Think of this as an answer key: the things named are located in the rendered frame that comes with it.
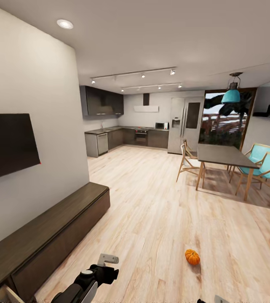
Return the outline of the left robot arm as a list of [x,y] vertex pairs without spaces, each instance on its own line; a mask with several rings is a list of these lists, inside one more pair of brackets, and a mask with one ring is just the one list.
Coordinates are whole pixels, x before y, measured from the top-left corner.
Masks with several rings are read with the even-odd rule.
[[101,253],[97,265],[81,271],[75,282],[58,293],[51,303],[91,303],[100,285],[112,284],[117,279],[119,270],[106,266],[105,262],[117,264],[119,257]]

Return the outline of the pumpkin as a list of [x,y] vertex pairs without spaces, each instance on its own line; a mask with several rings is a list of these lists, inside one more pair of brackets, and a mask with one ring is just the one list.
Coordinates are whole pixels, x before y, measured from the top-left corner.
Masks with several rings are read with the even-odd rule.
[[191,265],[197,265],[200,262],[200,258],[198,256],[198,253],[196,253],[194,250],[192,249],[187,249],[187,251],[185,252],[185,256],[187,261],[191,264]]

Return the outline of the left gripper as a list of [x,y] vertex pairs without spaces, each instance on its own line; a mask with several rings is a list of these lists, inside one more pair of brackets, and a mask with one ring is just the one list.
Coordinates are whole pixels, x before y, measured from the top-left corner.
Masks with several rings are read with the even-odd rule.
[[101,283],[112,284],[117,279],[119,270],[114,270],[113,267],[98,266],[96,264],[91,265],[90,269],[97,269],[101,273]]

